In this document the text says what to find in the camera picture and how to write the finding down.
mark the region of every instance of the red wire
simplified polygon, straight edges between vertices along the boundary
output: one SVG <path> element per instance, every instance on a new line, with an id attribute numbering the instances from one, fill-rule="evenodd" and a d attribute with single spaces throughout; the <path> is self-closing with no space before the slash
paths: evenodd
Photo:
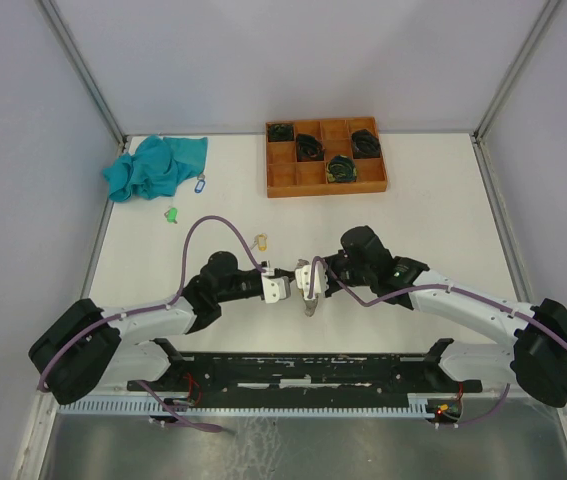
<path id="1" fill-rule="evenodd" d="M 187 392 L 187 400 L 190 401 L 192 398 L 192 390 L 193 390 L 193 386 L 196 385 L 196 388 L 199 389 L 199 394 L 196 397 L 196 402 L 194 402 L 194 407 L 196 407 L 199 402 L 201 401 L 201 397 L 203 396 L 203 393 L 201 392 L 201 386 L 194 380 L 194 377 L 192 377 L 191 373 L 187 373 L 186 377 L 189 381 L 189 388 L 188 388 L 188 392 Z"/>

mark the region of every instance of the green keychain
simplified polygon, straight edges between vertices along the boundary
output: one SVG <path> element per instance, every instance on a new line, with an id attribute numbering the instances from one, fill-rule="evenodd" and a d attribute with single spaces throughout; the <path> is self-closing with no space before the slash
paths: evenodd
<path id="1" fill-rule="evenodd" d="M 175 207 L 170 207 L 170 209 L 165 212 L 165 218 L 167 219 L 167 223 L 178 223 L 176 221 L 176 214 L 179 211 Z"/>

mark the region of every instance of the keychain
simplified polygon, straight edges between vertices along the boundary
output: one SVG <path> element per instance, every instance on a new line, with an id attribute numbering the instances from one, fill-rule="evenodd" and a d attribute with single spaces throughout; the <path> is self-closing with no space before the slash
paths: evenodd
<path id="1" fill-rule="evenodd" d="M 169 210 L 164 213 L 165 218 L 167 219 L 167 223 L 179 223 L 176 221 L 177 213 L 179 213 L 179 211 L 175 207 L 170 207 Z"/>
<path id="2" fill-rule="evenodd" d="M 256 237 L 254 237 L 254 243 L 250 247 L 250 250 L 254 250 L 254 247 L 259 247 L 259 251 L 261 252 L 267 250 L 267 235 L 259 233 Z"/>
<path id="3" fill-rule="evenodd" d="M 205 188 L 205 174 L 200 173 L 198 177 L 196 177 L 198 182 L 196 182 L 196 186 L 194 187 L 195 193 L 201 193 L 203 188 Z"/>

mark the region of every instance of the white table surface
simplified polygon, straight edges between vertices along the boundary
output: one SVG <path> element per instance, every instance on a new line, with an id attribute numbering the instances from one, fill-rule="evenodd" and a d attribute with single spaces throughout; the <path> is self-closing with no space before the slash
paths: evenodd
<path id="1" fill-rule="evenodd" d="M 134 137 L 133 152 L 144 137 Z M 207 185 L 178 187 L 178 224 L 163 216 L 171 198 L 134 198 L 116 204 L 109 221 L 90 297 L 97 305 L 158 300 L 179 284 L 185 235 L 203 215 L 221 215 L 250 242 L 268 235 L 257 260 L 292 270 L 299 258 L 330 255 L 351 227 L 369 225 L 386 248 L 423 261 L 451 279 L 514 299 L 512 282 L 470 137 L 465 134 L 385 134 L 381 144 L 390 185 L 384 193 L 268 199 L 263 135 L 209 137 Z M 252 268 L 232 232 L 202 224 L 188 256 L 188 279 L 214 252 L 227 250 L 239 268 Z M 357 291 L 373 298 L 364 288 Z M 296 288 L 273 305 L 259 299 L 222 305 L 207 329 L 171 337 L 177 349 L 268 352 L 424 352 L 443 337 L 481 343 L 483 336 L 449 320 L 401 307 L 362 308 L 346 293 L 321 299 L 312 318 Z"/>

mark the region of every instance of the small yellow object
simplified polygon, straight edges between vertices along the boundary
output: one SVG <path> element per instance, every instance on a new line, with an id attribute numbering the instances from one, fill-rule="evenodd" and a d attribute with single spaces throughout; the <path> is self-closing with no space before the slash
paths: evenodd
<path id="1" fill-rule="evenodd" d="M 259 247 L 259 251 L 264 252 L 267 250 L 267 235 L 260 233 L 254 238 L 256 246 Z"/>

